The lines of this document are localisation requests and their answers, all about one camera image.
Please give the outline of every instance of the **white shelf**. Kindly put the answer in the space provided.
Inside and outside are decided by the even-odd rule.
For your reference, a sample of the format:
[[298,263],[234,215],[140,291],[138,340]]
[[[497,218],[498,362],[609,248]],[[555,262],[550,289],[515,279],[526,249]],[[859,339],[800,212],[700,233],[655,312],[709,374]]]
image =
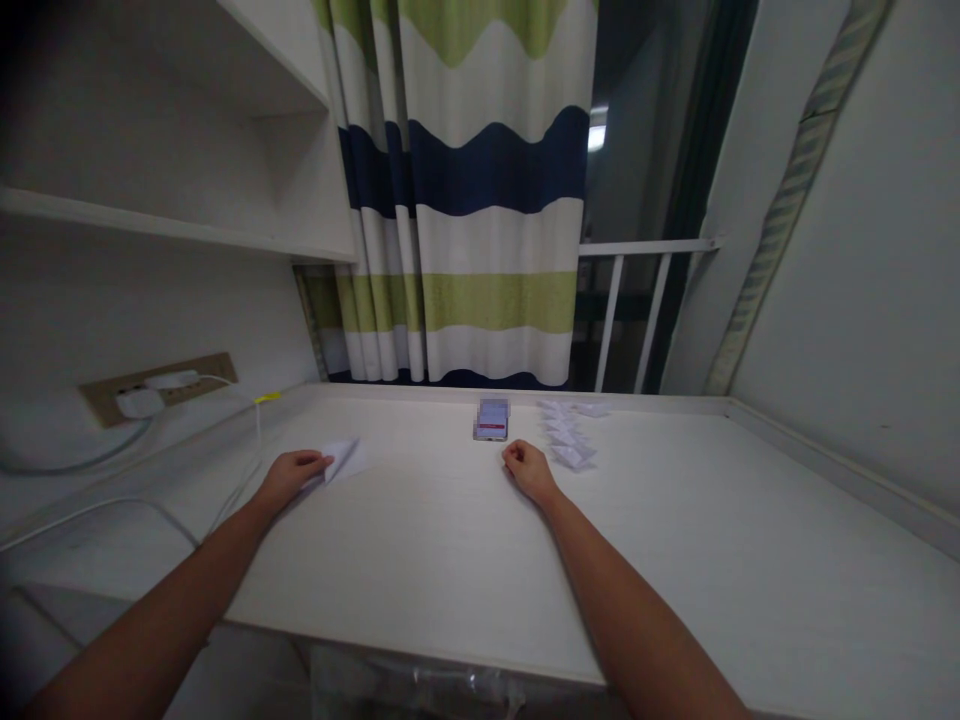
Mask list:
[[354,256],[315,247],[285,242],[268,235],[230,230],[228,228],[182,222],[167,217],[95,205],[82,200],[44,195],[29,190],[0,187],[0,213],[32,218],[40,222],[75,223],[90,227],[122,230],[143,235],[199,240],[201,242],[234,247],[267,250],[289,255],[320,257],[327,260],[351,262]]
[[329,107],[317,84],[234,0],[95,0],[93,6],[115,39],[249,117]]
[[[13,104],[0,212],[355,261],[338,130],[317,87],[318,31],[300,24],[313,47],[309,32],[278,30],[312,9],[276,7],[83,6]],[[293,47],[280,52],[284,39]],[[8,218],[4,232],[24,228]]]

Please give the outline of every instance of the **electrical outlet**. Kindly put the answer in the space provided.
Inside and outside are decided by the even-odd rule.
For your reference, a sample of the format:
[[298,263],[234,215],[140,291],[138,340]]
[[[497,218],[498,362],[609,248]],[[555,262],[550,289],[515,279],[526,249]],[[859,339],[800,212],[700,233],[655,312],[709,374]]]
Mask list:
[[[87,383],[80,386],[80,394],[86,399],[87,404],[97,416],[97,420],[103,427],[113,427],[120,423],[127,422],[117,407],[116,396],[130,392],[131,390],[140,390],[146,385],[144,381],[154,375],[163,375],[164,373],[177,372],[179,370],[196,370],[201,375],[216,375],[225,378],[231,382],[237,382],[237,371],[233,368],[233,361],[230,359],[230,353],[217,353],[216,355],[207,355],[206,357],[195,360],[186,360],[185,362],[164,365],[163,367],[151,368],[141,372],[122,375],[120,377],[109,378],[107,380],[98,380],[97,382]],[[173,390],[160,390],[160,396],[167,407],[179,405],[180,403],[193,400],[201,395],[206,395],[214,390],[225,387],[222,382],[217,380],[201,379],[185,388],[176,388]]]

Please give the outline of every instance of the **human arm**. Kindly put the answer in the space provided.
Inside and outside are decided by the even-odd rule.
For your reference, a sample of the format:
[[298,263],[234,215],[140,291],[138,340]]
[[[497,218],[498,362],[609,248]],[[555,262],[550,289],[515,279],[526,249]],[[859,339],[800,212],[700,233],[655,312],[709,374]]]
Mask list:
[[503,459],[553,534],[608,681],[635,718],[749,720],[683,621],[557,487],[540,450],[517,440]]
[[332,462],[313,450],[278,457],[253,498],[74,658],[23,717],[163,717],[274,518]]

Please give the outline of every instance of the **forearm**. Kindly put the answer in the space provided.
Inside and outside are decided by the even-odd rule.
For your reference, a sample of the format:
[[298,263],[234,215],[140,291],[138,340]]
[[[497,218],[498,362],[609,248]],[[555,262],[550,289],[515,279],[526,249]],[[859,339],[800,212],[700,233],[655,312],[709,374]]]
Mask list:
[[84,649],[25,717],[162,717],[273,517],[263,503],[241,508]]
[[635,717],[749,718],[693,635],[566,496],[542,505],[601,666]]

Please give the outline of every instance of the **curtain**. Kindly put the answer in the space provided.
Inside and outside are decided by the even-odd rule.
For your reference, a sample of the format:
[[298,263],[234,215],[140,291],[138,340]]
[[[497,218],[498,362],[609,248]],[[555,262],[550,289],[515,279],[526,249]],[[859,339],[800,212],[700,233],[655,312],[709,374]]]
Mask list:
[[566,382],[594,3],[315,0],[360,255],[306,278],[331,374]]

